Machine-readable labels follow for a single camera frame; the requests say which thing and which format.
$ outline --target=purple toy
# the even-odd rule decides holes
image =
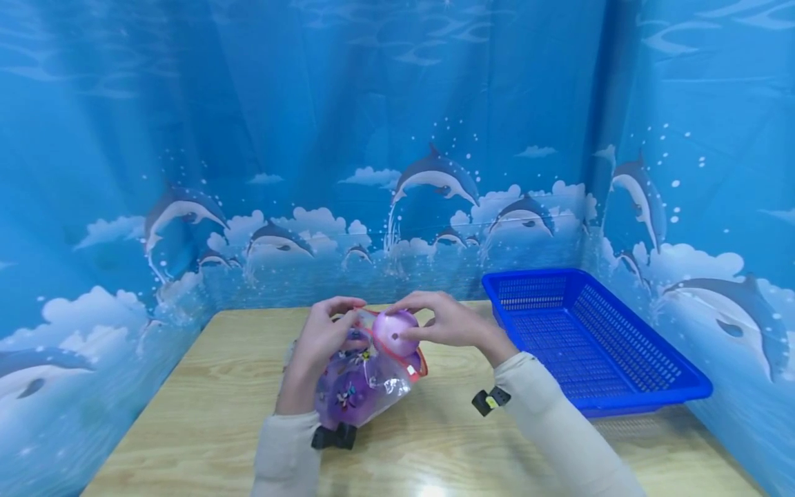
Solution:
[[[407,328],[419,326],[417,318],[408,311],[397,311],[395,314],[378,314],[373,323],[373,335],[381,344],[397,357],[409,357],[420,346],[420,342],[405,340],[401,337]]]
[[[348,425],[363,425],[375,411],[377,396],[370,390],[361,371],[339,376],[332,387],[334,398],[329,399],[328,415]]]

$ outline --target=tabletop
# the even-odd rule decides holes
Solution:
[[[491,319],[490,303],[468,304]],[[248,495],[259,429],[307,311],[217,314],[83,495]],[[418,314],[420,322],[428,317]],[[429,375],[362,427],[352,451],[324,451],[318,495],[561,495],[504,412],[481,417],[471,406],[477,391],[494,385],[487,361],[471,348],[422,350]],[[650,497],[763,495],[684,407],[594,424]]]

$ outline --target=beige sleeve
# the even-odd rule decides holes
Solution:
[[[318,426],[317,412],[265,420],[254,457],[251,497],[317,495],[320,451],[312,448],[312,437]]]
[[[516,354],[494,370],[495,385],[510,394],[505,410],[576,497],[639,497],[632,471],[596,428],[568,401],[535,357]]]

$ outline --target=pink ball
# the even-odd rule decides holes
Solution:
[[[380,313],[373,323],[373,334],[393,354],[408,357],[417,351],[420,342],[405,340],[401,335],[407,328],[419,325],[417,318],[408,311],[397,311],[390,315]]]

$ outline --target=plastic basket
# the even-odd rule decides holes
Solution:
[[[494,318],[586,417],[654,412],[706,398],[712,383],[590,274],[486,274]]]

